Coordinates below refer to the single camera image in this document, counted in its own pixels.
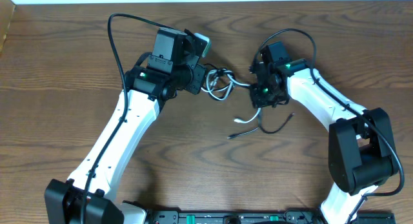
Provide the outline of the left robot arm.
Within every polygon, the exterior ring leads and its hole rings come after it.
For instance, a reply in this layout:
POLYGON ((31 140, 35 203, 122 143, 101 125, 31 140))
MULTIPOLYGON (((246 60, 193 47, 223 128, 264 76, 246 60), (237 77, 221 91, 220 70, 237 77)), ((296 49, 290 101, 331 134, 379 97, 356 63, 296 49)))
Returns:
POLYGON ((209 51, 208 37, 161 27, 154 49, 142 54, 125 73, 125 89, 104 131, 65 182, 53 179, 45 190, 50 223, 144 223, 146 210, 114 203, 123 172, 165 102, 186 90, 198 94, 209 51))

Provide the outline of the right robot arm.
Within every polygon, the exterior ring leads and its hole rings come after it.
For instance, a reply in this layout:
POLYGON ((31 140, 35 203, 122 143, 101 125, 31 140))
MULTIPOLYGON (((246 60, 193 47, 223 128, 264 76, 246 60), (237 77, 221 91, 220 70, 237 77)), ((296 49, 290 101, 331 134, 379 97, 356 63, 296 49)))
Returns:
POLYGON ((325 223, 351 223, 369 197, 393 196, 404 185, 390 118, 382 108, 369 110, 330 85, 312 63, 292 60, 282 42, 263 45, 251 69, 256 108, 295 100, 328 131, 328 169, 333 186, 320 206, 325 223))

